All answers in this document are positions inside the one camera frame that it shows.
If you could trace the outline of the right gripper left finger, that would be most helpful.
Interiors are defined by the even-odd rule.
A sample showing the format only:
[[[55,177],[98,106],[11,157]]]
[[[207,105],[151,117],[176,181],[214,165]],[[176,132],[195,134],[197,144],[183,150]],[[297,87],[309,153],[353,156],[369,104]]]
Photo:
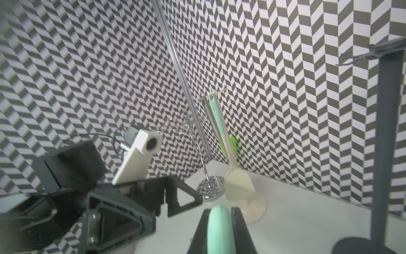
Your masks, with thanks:
[[[211,209],[203,211],[187,254],[207,254],[207,229]]]

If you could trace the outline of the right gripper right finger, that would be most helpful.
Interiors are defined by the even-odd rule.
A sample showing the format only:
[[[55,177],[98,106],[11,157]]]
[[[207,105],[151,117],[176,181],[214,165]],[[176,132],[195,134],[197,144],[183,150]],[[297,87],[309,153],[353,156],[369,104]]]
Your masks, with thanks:
[[[233,234],[237,254],[257,254],[251,235],[239,207],[231,208]]]

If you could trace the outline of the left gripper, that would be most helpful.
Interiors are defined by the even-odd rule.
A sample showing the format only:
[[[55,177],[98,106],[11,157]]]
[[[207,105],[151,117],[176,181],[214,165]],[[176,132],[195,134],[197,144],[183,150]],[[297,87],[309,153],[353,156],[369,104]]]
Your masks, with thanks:
[[[163,204],[171,218],[203,203],[202,195],[178,176],[100,184],[106,167],[91,141],[57,149],[32,166],[51,209],[41,226],[62,236],[81,219],[80,254],[109,254],[155,233]]]

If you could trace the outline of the grey spatula mint handle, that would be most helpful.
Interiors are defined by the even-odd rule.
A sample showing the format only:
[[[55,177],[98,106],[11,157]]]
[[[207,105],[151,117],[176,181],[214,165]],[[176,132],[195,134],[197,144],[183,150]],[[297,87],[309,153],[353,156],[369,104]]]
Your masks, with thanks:
[[[211,209],[207,227],[208,254],[236,254],[233,222],[227,207]]]

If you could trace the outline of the dark grey utensil rack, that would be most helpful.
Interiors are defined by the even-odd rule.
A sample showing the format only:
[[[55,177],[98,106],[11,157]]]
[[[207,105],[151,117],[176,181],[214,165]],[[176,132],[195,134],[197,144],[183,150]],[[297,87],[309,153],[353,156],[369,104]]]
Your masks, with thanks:
[[[368,53],[353,57],[354,62],[361,59],[379,61],[371,229],[369,239],[347,237],[338,240],[332,249],[334,254],[393,253],[385,246],[385,236],[405,49],[406,38],[400,37],[375,44]]]

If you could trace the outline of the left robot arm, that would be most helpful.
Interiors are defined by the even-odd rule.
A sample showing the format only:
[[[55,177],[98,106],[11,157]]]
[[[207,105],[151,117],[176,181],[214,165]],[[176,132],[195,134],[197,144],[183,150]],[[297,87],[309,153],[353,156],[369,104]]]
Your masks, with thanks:
[[[147,178],[161,145],[161,135],[140,130],[111,183],[100,182],[107,169],[90,140],[36,158],[45,190],[1,198],[1,253],[43,249],[81,222],[79,252],[107,254],[155,233],[163,204],[168,217],[200,206],[178,176]]]

